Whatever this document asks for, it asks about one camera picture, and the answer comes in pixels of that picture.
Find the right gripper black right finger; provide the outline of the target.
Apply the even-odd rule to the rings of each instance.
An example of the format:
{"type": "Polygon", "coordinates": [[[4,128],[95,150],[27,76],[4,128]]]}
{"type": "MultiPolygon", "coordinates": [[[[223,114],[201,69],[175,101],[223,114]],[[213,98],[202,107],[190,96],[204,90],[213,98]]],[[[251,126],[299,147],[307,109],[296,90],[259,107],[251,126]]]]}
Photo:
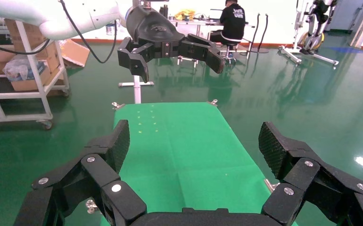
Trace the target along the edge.
{"type": "Polygon", "coordinates": [[[290,226],[303,205],[315,205],[338,226],[363,226],[363,180],[323,161],[309,145],[262,124],[259,150],[279,184],[261,213],[290,226]]]}

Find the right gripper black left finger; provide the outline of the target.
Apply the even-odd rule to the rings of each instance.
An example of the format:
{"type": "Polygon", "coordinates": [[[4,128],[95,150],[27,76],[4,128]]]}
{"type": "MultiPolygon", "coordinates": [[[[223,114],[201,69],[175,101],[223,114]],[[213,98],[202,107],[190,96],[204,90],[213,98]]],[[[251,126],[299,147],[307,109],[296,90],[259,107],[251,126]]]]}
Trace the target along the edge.
{"type": "Polygon", "coordinates": [[[147,206],[119,174],[129,145],[129,123],[120,120],[111,134],[90,140],[80,156],[36,178],[14,225],[62,226],[90,198],[110,225],[130,226],[147,206]]]}

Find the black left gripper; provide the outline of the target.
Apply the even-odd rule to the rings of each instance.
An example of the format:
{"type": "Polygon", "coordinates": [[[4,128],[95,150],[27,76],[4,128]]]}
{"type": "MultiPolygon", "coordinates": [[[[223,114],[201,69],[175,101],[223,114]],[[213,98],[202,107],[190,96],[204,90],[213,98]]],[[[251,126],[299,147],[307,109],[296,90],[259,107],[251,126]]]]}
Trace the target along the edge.
{"type": "Polygon", "coordinates": [[[184,34],[154,9],[135,7],[126,15],[126,37],[117,49],[121,67],[132,75],[149,81],[147,62],[154,58],[183,56],[205,62],[215,73],[221,74],[225,65],[216,43],[194,34],[184,34]]]}

